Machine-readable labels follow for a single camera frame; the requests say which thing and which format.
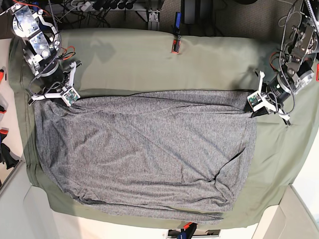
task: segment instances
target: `red wire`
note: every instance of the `red wire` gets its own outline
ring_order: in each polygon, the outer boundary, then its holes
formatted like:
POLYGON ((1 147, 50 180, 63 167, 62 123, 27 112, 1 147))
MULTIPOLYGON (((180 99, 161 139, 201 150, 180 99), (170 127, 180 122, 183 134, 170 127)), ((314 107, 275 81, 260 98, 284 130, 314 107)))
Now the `red wire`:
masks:
POLYGON ((269 57, 269 63, 270 63, 270 66, 271 68, 273 68, 274 71, 276 71, 276 68, 274 67, 273 63, 272 63, 272 58, 274 55, 278 54, 278 52, 273 52, 270 57, 269 57))
MULTIPOLYGON (((75 53, 75 47, 74 47, 74 46, 68 46, 67 48, 61 47, 61 48, 64 50, 63 53, 62 53, 62 55, 64 55, 65 53, 67 53, 67 51, 68 51, 69 48, 72 48, 72 49, 73 49, 73 53, 75 53)), ((73 54, 73 55, 70 55, 70 56, 68 56, 68 57, 63 58, 62 60, 65 61, 65 60, 71 58, 72 56, 74 56, 74 54, 73 54)))
MULTIPOLYGON (((20 2, 20 1, 16 1, 16 0, 12 0, 12 1, 14 1, 15 3, 21 4, 21 5, 34 6, 34 7, 37 7, 38 9, 42 9, 42 8, 40 8, 40 7, 37 6, 37 5, 28 4, 28 3, 24 3, 24 2, 20 2)), ((46 11, 46 10, 44 10, 44 9, 42 9, 42 10, 43 10, 46 14, 48 14, 49 16, 51 16, 51 14, 50 14, 48 11, 46 11)))

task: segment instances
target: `olive green sheet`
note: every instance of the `olive green sheet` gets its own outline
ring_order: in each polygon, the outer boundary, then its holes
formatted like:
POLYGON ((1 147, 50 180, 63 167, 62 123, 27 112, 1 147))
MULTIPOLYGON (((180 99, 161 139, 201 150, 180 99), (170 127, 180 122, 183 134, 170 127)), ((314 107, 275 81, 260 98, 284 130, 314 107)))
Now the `olive green sheet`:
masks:
MULTIPOLYGON (((130 95, 163 90, 257 89, 255 68, 266 79, 274 77, 269 56, 278 47, 253 39, 183 36, 180 53, 172 54, 174 36, 164 32, 126 29, 78 29, 62 32, 62 46, 73 45, 73 59, 82 61, 75 73, 81 97, 130 95)), ((32 185, 48 195, 60 213, 105 222, 175 229, 187 222, 129 216, 110 216, 73 201, 44 175, 37 158, 33 108, 25 91, 32 79, 19 41, 13 39, 9 55, 9 82, 15 92, 19 128, 32 185)), ((33 90, 39 90, 37 83, 33 90)), ((258 118, 254 158, 246 184, 231 212, 217 225, 200 229, 246 227, 259 222, 263 211, 277 205, 300 171, 319 125, 319 82, 313 80, 296 96, 291 127, 275 115, 258 118)), ((285 109, 292 100, 285 102, 285 109)))

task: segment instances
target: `red clip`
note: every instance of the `red clip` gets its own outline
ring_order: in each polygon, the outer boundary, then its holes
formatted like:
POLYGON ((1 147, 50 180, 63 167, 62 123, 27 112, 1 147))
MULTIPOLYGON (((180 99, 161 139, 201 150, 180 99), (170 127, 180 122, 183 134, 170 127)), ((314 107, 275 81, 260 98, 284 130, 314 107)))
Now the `red clip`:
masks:
POLYGON ((177 40, 174 40, 173 41, 173 46, 171 48, 171 52, 174 53, 174 54, 178 54, 179 53, 180 42, 178 43, 177 51, 174 51, 176 44, 177 44, 177 40))
POLYGON ((187 228, 189 228, 189 226, 191 225, 192 223, 187 223, 183 228, 184 229, 187 229, 187 228))
POLYGON ((316 81, 319 81, 319 64, 317 64, 316 81))
POLYGON ((6 110, 4 109, 3 106, 0 106, 0 114, 4 114, 6 112, 6 110))
POLYGON ((3 79, 3 76, 4 76, 4 70, 1 69, 1 70, 0 70, 0 82, 1 82, 2 79, 3 79))
POLYGON ((8 134, 8 130, 5 130, 5 129, 0 129, 0 133, 1 134, 5 134, 5 135, 7 135, 8 134))

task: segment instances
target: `gray t-shirt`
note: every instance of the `gray t-shirt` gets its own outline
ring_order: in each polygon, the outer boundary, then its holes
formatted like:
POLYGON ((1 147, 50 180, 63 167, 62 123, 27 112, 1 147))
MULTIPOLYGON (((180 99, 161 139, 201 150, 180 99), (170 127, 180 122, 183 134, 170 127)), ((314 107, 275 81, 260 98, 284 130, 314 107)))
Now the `gray t-shirt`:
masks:
POLYGON ((212 224, 232 210, 253 158, 247 96, 189 90, 72 107, 36 102, 40 164, 64 193, 108 214, 212 224))

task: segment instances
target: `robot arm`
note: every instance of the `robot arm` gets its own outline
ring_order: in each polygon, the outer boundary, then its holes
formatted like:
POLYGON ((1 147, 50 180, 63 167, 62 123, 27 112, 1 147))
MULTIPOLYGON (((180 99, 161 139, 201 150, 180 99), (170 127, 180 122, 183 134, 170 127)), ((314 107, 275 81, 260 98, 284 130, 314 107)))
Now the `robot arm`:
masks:
POLYGON ((42 92, 33 93, 29 88, 32 94, 29 103, 46 98, 61 98, 67 106, 71 106, 80 98, 73 88, 73 82, 76 68, 81 62, 72 62, 67 69, 61 66, 57 57, 61 37, 57 28, 43 19, 42 9, 35 12, 29 6, 10 0, 6 4, 10 5, 6 12, 13 16, 13 31, 22 41, 23 57, 34 74, 31 84, 38 78, 44 83, 42 92))
POLYGON ((311 17, 310 12, 318 9, 319 1, 312 2, 316 6, 306 3, 307 0, 304 2, 304 15, 300 25, 293 27, 293 33, 285 45, 283 39, 277 76, 270 82, 261 80, 259 89, 247 98, 253 110, 252 117, 276 113, 290 125, 290 116, 284 112, 283 103, 292 96, 295 105, 295 95, 313 79, 312 65, 319 52, 319 27, 316 17, 311 17))

